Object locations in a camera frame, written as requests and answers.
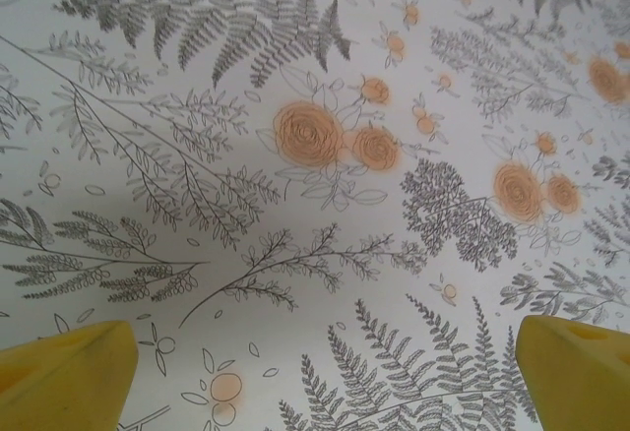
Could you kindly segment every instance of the wallpaper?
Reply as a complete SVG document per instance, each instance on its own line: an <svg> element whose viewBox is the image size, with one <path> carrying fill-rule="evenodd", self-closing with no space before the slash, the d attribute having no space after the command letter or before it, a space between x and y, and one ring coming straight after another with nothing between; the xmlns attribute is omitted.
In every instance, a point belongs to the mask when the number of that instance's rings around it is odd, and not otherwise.
<svg viewBox="0 0 630 431"><path fill-rule="evenodd" d="M630 331L630 0L0 0L0 347L122 319L117 431L539 430Z"/></svg>

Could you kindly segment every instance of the yellow object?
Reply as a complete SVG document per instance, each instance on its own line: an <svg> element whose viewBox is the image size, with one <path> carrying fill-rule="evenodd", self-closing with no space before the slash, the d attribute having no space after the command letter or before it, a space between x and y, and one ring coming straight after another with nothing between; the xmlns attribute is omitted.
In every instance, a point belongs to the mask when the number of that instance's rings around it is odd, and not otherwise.
<svg viewBox="0 0 630 431"><path fill-rule="evenodd" d="M0 430L114 431L137 363L122 321L0 351Z"/></svg>
<svg viewBox="0 0 630 431"><path fill-rule="evenodd" d="M630 430L630 335L528 316L516 358L544 431Z"/></svg>

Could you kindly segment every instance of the yellow plastic piece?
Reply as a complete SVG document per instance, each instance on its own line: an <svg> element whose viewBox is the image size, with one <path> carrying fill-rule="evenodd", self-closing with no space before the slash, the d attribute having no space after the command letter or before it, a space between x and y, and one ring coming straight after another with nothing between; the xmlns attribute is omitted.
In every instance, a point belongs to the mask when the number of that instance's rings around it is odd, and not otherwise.
<svg viewBox="0 0 630 431"><path fill-rule="evenodd" d="M630 430L630 335L528 316L516 358L544 431Z"/></svg>
<svg viewBox="0 0 630 431"><path fill-rule="evenodd" d="M137 363L122 321L0 351L0 430L114 431Z"/></svg>

